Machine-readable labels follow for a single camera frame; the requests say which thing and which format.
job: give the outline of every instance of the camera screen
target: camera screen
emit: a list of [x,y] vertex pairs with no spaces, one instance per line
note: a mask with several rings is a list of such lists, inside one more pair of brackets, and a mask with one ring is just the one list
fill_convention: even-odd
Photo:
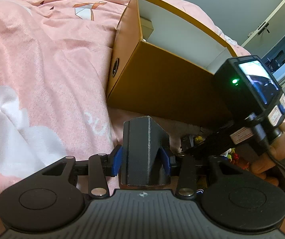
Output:
[[259,61],[239,64],[265,105],[268,105],[279,88]]

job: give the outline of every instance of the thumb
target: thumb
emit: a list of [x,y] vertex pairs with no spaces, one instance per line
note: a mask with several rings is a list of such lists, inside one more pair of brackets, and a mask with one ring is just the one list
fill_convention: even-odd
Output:
[[[278,161],[285,158],[285,133],[277,138],[270,146],[271,154]],[[254,173],[262,173],[275,166],[275,163],[268,157],[266,153],[262,154],[258,160],[252,163],[251,170]]]

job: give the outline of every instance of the metal ring hole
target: metal ring hole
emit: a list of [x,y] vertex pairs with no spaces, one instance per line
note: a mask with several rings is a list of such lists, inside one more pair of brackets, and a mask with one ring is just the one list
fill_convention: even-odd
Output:
[[114,66],[113,66],[113,77],[117,73],[118,65],[119,65],[119,58],[116,58],[116,61],[115,61]]

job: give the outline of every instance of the green led indicator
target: green led indicator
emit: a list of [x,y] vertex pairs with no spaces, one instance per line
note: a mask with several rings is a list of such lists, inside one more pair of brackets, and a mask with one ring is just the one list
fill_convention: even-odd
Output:
[[236,84],[239,80],[240,80],[240,79],[234,79],[234,80],[232,81],[232,83],[233,83],[233,84]]

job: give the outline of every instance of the silver screw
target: silver screw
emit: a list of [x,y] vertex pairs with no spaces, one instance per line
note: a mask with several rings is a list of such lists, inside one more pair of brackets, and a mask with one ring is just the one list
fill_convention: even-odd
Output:
[[182,188],[179,190],[179,194],[185,197],[192,196],[194,193],[195,193],[194,190],[190,188]]
[[104,188],[94,188],[91,190],[91,193],[95,196],[104,196],[107,193],[107,190]]

